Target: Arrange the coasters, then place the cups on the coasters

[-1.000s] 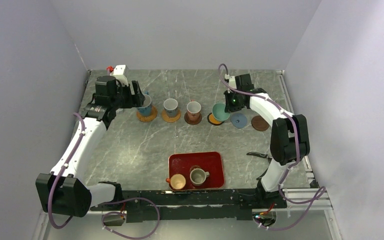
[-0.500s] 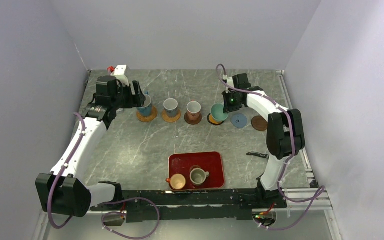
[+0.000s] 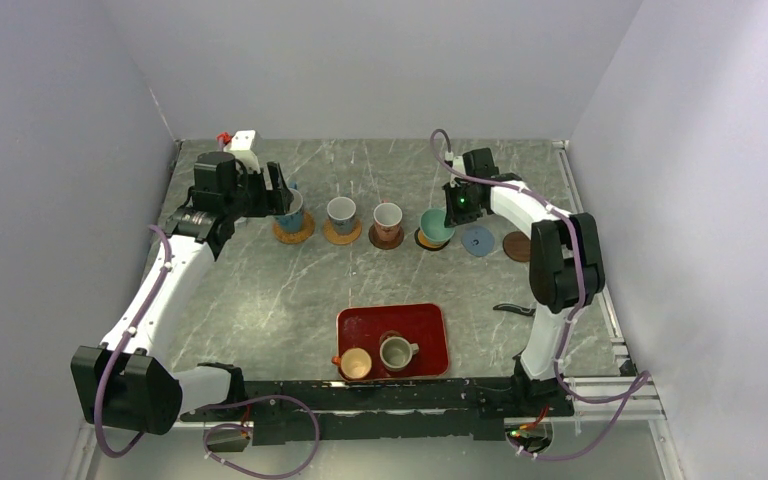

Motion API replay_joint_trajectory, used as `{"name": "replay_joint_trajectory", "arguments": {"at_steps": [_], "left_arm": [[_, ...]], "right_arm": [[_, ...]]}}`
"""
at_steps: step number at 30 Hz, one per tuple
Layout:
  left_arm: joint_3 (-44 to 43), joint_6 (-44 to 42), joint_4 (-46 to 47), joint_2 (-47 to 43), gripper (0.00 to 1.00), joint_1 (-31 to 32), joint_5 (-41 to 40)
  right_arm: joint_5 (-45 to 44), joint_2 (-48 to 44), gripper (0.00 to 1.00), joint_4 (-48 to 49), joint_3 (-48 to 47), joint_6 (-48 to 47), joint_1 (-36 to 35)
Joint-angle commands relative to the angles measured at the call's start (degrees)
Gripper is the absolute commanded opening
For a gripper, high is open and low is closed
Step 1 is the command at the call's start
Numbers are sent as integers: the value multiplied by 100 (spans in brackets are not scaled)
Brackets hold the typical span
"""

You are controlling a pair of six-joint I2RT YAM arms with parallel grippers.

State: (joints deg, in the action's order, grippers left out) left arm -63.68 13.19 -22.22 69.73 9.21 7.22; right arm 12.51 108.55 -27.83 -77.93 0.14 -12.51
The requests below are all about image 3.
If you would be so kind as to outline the red white cup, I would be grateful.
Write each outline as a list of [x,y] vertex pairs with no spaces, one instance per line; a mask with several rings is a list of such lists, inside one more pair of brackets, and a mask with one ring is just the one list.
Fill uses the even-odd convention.
[[396,231],[401,227],[403,212],[397,204],[383,202],[373,210],[373,219],[379,238],[390,240],[395,237]]

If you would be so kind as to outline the small white cup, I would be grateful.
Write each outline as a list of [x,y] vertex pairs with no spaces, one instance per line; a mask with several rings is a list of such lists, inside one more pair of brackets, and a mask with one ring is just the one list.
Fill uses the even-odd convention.
[[328,202],[327,215],[337,235],[347,236],[354,230],[356,211],[356,203],[349,197],[338,196]]

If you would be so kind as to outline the woven rattan coaster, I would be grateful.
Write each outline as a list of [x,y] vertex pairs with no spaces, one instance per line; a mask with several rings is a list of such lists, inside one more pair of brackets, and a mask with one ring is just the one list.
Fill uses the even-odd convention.
[[295,233],[289,233],[285,231],[277,222],[272,224],[272,232],[274,237],[283,244],[300,244],[306,241],[315,232],[316,223],[315,219],[310,213],[305,213],[303,216],[301,229]]
[[362,231],[363,226],[358,219],[353,221],[352,229],[347,234],[338,233],[331,218],[328,218],[323,226],[326,240],[333,245],[349,245],[360,237]]

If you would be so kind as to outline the teal green cup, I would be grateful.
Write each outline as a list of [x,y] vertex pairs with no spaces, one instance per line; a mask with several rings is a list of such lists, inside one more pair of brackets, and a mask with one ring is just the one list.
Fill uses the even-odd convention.
[[447,227],[446,211],[439,208],[427,209],[420,217],[420,226],[424,235],[431,241],[442,242],[453,237],[455,230]]

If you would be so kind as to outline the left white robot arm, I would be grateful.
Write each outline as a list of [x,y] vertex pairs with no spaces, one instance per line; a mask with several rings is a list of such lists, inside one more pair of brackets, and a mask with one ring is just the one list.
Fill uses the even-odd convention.
[[209,151],[193,166],[185,202],[151,229],[159,249],[137,294],[96,346],[79,347],[70,369],[87,422],[139,435],[167,433],[183,415],[210,408],[232,420],[247,406],[240,368],[207,362],[180,372],[166,364],[177,322],[242,218],[289,212],[293,195],[279,163]]

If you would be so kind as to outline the brown wooden coaster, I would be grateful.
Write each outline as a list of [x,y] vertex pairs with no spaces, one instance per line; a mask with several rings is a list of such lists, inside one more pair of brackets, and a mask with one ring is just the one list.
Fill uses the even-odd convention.
[[502,247],[507,257],[515,262],[528,263],[531,258],[531,242],[521,231],[510,232],[504,236]]

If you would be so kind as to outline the dark wooden coaster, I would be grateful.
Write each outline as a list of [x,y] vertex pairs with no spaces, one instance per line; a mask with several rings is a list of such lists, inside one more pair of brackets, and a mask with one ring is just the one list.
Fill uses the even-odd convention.
[[375,227],[368,229],[368,239],[370,243],[380,250],[392,250],[400,246],[404,240],[404,229],[399,227],[396,235],[390,240],[381,240]]

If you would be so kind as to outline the black orange smiley coaster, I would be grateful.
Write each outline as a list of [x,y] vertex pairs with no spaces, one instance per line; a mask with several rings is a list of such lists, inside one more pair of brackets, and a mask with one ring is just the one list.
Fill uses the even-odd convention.
[[427,251],[440,251],[444,249],[450,242],[450,239],[442,242],[435,242],[429,240],[423,233],[421,228],[417,228],[413,233],[413,239],[417,246]]

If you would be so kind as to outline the blue felt coaster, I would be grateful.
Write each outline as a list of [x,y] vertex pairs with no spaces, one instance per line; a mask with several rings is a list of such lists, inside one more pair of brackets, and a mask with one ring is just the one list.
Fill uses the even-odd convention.
[[467,228],[461,235],[461,244],[472,256],[485,257],[495,248],[495,237],[490,230],[482,226]]

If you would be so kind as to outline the blue white cup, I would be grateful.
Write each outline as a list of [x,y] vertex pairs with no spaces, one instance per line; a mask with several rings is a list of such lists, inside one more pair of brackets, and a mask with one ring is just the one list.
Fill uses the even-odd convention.
[[298,232],[301,229],[303,216],[305,214],[304,197],[295,188],[291,188],[292,201],[289,207],[289,211],[280,216],[275,217],[277,222],[285,231],[289,233]]

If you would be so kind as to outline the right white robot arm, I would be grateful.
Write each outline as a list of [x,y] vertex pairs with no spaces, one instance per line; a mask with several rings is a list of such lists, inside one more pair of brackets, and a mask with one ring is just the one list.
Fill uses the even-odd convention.
[[545,383],[560,380],[579,311],[605,286],[595,219],[553,205],[516,174],[502,174],[488,148],[455,155],[447,147],[436,159],[451,174],[442,186],[446,227],[497,215],[530,241],[528,281],[538,306],[529,340],[518,356],[516,373],[525,379],[510,392],[517,411],[534,415],[549,402]]

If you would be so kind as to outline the orange cup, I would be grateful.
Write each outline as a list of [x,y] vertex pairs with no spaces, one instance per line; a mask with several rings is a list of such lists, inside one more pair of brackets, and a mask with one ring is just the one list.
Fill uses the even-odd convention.
[[372,357],[365,349],[358,347],[334,356],[331,362],[337,367],[342,377],[349,381],[364,380],[372,369]]

